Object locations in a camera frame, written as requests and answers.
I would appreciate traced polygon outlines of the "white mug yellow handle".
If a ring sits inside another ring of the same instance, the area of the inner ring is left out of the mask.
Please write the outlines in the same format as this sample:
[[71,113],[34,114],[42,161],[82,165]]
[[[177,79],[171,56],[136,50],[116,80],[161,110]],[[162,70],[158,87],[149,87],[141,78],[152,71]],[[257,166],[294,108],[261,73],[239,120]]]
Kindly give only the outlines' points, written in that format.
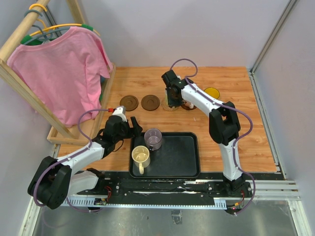
[[168,95],[168,90],[165,89],[165,97],[164,97],[164,100],[165,100],[165,104],[167,107],[169,108],[172,108],[171,104],[169,104],[169,95]]

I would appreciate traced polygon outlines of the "purple cup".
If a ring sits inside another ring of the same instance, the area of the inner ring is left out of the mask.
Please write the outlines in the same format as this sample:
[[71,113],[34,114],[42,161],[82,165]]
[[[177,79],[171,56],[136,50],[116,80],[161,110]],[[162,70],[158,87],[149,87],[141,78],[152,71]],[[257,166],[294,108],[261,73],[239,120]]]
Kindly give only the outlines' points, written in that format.
[[150,128],[144,134],[144,141],[150,151],[158,150],[162,145],[162,133],[156,128]]

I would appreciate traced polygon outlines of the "brown wooden coaster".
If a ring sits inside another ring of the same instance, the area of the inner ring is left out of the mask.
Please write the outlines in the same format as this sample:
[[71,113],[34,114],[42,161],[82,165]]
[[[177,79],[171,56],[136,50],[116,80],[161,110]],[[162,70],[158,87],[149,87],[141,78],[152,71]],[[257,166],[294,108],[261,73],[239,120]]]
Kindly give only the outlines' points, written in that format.
[[139,105],[138,99],[133,95],[124,96],[120,100],[120,106],[124,106],[126,111],[130,112],[135,110]]
[[196,106],[191,103],[182,104],[181,107],[188,111],[196,109]]
[[146,111],[154,111],[160,105],[160,100],[155,95],[146,95],[141,100],[141,106]]

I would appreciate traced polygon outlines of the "woven rattan coaster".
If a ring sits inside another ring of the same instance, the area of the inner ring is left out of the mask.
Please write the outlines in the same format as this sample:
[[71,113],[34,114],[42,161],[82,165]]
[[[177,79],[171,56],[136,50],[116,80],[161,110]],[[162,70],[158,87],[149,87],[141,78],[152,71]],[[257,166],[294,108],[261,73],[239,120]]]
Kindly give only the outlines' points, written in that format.
[[173,112],[179,109],[179,107],[169,107],[168,106],[168,101],[166,98],[163,98],[161,101],[161,106],[165,111]]

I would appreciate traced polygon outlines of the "cream yellow mug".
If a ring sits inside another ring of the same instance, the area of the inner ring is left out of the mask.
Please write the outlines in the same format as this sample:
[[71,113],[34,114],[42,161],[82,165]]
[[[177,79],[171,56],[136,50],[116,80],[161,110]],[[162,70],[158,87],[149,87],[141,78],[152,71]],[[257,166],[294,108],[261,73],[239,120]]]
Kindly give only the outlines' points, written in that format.
[[131,157],[139,173],[143,175],[145,168],[147,168],[151,162],[149,149],[146,146],[136,146],[131,152]]

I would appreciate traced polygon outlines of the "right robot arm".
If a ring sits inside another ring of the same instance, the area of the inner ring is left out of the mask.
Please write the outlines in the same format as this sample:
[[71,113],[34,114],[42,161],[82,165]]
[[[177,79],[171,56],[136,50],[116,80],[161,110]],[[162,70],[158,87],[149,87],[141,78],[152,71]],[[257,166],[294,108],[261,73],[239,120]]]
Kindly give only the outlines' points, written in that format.
[[239,156],[234,141],[239,137],[240,123],[233,103],[223,103],[209,96],[190,79],[180,79],[173,70],[162,75],[169,107],[179,107],[185,102],[196,106],[209,118],[209,134],[221,151],[223,176],[226,181],[223,191],[233,197],[241,190],[237,181],[242,176],[238,170]]

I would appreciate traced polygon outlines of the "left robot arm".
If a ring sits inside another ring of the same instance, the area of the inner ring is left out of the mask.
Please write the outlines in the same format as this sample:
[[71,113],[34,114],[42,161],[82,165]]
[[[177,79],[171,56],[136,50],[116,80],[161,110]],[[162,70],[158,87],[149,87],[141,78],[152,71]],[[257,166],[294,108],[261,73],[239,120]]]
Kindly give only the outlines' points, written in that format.
[[78,177],[75,174],[107,157],[118,142],[140,136],[142,130],[136,117],[123,120],[118,115],[111,115],[105,128],[83,148],[58,159],[45,157],[29,184],[28,194],[37,206],[50,209],[58,208],[68,196],[85,189],[101,194],[105,190],[105,182],[97,174],[91,171],[84,171]]

